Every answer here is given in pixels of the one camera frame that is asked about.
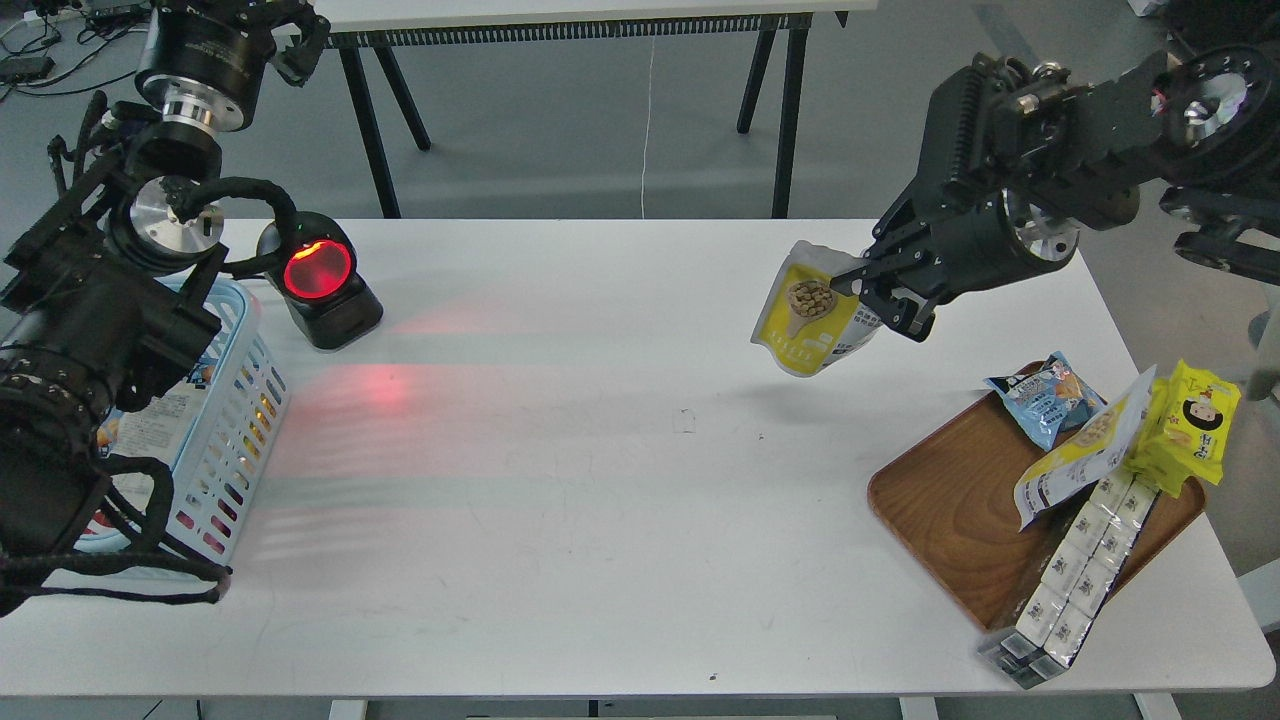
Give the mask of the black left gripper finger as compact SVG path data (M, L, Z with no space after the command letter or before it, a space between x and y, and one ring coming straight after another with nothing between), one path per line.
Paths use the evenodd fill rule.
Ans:
M296 26L300 36L278 50L270 63L287 85L302 87L317 67L332 24L326 17L315 12L311 1L274 1L273 5L278 18L271 28Z

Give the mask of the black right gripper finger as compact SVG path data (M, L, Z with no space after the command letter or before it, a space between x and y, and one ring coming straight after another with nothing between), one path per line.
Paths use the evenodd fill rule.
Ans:
M864 258L861 265L833 275L828 287L832 291L854 296L855 293L884 293L900 286L899 273L906 266L904 255Z

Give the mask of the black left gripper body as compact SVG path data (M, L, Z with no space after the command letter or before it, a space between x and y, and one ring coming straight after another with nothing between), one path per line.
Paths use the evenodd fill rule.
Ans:
M244 129L284 23L284 1L156 1L136 88L165 122Z

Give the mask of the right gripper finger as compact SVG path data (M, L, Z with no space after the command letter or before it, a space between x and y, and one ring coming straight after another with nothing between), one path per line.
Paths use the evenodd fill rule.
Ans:
M860 300L886 327L918 343L929 337L934 310L940 304L937 296L924 296L914 290L890 284L864 284Z

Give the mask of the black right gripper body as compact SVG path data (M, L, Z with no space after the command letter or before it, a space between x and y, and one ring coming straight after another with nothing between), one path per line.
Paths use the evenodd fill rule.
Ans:
M956 297L1056 272L1080 227L1011 188L972 208L918 208L904 190L873 229L865 301L877 311L924 311Z

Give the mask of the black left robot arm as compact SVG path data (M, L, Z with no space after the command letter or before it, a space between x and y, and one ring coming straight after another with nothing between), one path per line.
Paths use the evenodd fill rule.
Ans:
M319 245L317 217L278 184L221 177L220 133L253 119L262 76L314 73L330 32L307 1L156 1L138 102L96 91L73 149L50 149L58 199L5 256L3 612L50 596L55 571L132 568L207 583L163 603L216 603L230 569L173 538L174 480L155 457L102 455L111 411L136 413L195 368L221 329L205 307L221 274L285 272ZM218 240L147 237L134 205L156 190L179 231L225 197L265 202L275 249L230 263Z

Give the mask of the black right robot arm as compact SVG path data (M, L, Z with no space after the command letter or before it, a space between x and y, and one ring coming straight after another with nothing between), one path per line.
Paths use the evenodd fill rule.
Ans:
M1076 231L1134 220L1138 188L1194 225L1176 252L1277 283L1277 42L1175 61L1155 53L1116 79L974 56L931 95L915 176L876 223L861 264L831 279L892 331L923 341L934 310L1056 272Z

